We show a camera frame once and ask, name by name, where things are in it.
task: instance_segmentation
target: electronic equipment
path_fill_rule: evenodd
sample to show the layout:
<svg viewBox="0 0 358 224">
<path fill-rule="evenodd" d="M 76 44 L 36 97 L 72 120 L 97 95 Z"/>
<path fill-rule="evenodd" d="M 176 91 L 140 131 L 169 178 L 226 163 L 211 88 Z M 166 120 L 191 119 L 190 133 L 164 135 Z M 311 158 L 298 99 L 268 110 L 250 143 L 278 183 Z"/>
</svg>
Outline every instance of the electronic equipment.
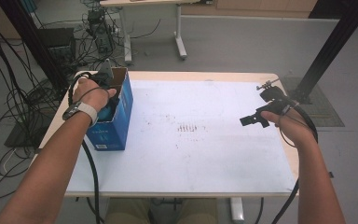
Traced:
<svg viewBox="0 0 358 224">
<path fill-rule="evenodd" d="M 89 32 L 95 39 L 99 53 L 109 53 L 113 50 L 112 27 L 106 24 L 104 10 L 90 10 L 87 20 Z"/>
<path fill-rule="evenodd" d="M 74 28 L 38 29 L 37 32 L 57 62 L 72 62 L 75 59 Z"/>
</svg>

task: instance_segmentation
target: black metal frame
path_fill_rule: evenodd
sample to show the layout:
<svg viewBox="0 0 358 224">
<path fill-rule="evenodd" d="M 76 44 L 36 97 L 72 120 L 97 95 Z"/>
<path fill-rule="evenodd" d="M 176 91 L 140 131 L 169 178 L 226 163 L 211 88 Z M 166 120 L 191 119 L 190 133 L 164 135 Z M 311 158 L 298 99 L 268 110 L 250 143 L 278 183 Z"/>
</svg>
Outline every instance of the black metal frame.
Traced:
<svg viewBox="0 0 358 224">
<path fill-rule="evenodd" d="M 321 51 L 319 51 L 306 75 L 302 78 L 295 90 L 289 91 L 292 99 L 300 103 L 308 103 L 309 95 L 316 83 L 327 70 L 330 63 L 336 58 L 342 47 L 347 43 L 358 27 L 358 0 L 352 1 L 351 6 L 342 15 L 337 26 L 328 37 Z"/>
<path fill-rule="evenodd" d="M 0 0 L 0 7 L 3 9 L 14 28 L 21 36 L 28 49 L 34 55 L 37 63 L 45 72 L 51 85 L 62 98 L 69 87 L 65 75 L 57 66 L 48 48 L 43 44 L 37 34 L 37 27 L 34 21 L 23 7 L 21 0 Z"/>
</svg>

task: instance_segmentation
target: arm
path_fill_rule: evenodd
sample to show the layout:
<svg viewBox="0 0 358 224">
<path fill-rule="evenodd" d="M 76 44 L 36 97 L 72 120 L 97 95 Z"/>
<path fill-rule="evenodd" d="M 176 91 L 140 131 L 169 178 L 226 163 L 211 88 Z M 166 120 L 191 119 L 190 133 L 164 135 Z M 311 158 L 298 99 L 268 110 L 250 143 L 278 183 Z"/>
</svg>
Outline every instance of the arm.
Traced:
<svg viewBox="0 0 358 224">
<path fill-rule="evenodd" d="M 304 123 L 301 116 L 293 109 L 281 120 L 278 115 L 267 111 L 262 112 L 261 116 L 279 125 L 298 150 L 298 223 L 345 223 L 322 152 L 311 130 L 294 121 Z"/>
<path fill-rule="evenodd" d="M 81 78 L 74 102 L 84 92 L 98 87 Z M 109 97 L 116 91 L 109 90 Z M 100 111 L 106 105 L 105 90 L 87 93 L 82 102 Z M 60 211 L 63 195 L 75 168 L 80 145 L 91 123 L 88 114 L 78 112 L 69 118 L 43 147 L 22 179 L 19 188 L 0 214 L 0 223 L 53 223 Z"/>
</svg>

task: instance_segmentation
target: grey floor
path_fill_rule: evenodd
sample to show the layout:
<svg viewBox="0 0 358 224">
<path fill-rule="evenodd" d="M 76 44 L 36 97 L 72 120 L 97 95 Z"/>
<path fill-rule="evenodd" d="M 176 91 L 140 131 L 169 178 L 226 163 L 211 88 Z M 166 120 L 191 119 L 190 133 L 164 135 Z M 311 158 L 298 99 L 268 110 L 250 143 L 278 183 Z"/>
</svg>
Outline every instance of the grey floor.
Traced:
<svg viewBox="0 0 358 224">
<path fill-rule="evenodd" d="M 133 35 L 148 33 L 156 23 L 134 23 Z M 131 41 L 134 56 L 130 71 L 255 72 L 302 77 L 337 21 L 183 17 L 182 23 L 188 54 L 185 61 L 178 57 L 172 38 L 174 22 L 163 20 L 151 36 Z M 37 64 L 33 64 L 42 77 Z M 24 75 L 16 75 L 26 89 Z M 333 182 L 345 218 L 348 223 L 358 223 L 358 29 L 318 84 L 345 124 L 343 128 L 319 128 L 320 146 L 328 169 L 334 172 Z M 0 116 L 7 110 L 6 95 L 0 77 Z M 10 119 L 0 125 L 0 158 L 8 151 L 3 142 L 13 125 Z M 0 195 L 15 189 L 20 179 L 3 181 Z M 0 210 L 6 201 L 7 197 L 0 199 Z M 270 223 L 284 201 L 285 198 L 266 198 L 260 223 Z M 219 223 L 231 223 L 227 199 L 218 202 Z M 106 203 L 102 201 L 102 214 Z M 259 205 L 260 198 L 243 199 L 245 223 L 255 222 Z M 297 199 L 281 223 L 296 223 L 296 207 Z M 172 223 L 176 214 L 170 204 L 155 206 L 154 210 L 159 223 Z M 57 223 L 93 220 L 84 199 L 75 202 L 67 198 Z"/>
</svg>

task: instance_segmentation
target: blue cardboard box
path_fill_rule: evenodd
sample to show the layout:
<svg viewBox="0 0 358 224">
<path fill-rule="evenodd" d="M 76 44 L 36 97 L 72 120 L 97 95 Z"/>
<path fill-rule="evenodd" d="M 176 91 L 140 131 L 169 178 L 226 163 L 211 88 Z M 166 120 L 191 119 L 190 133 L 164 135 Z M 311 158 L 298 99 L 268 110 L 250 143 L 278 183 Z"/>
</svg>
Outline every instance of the blue cardboard box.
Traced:
<svg viewBox="0 0 358 224">
<path fill-rule="evenodd" d="M 112 68 L 111 88 L 117 93 L 108 106 L 112 112 L 107 120 L 98 120 L 87 130 L 87 137 L 98 151 L 124 150 L 127 142 L 131 110 L 132 91 L 127 68 Z"/>
</svg>

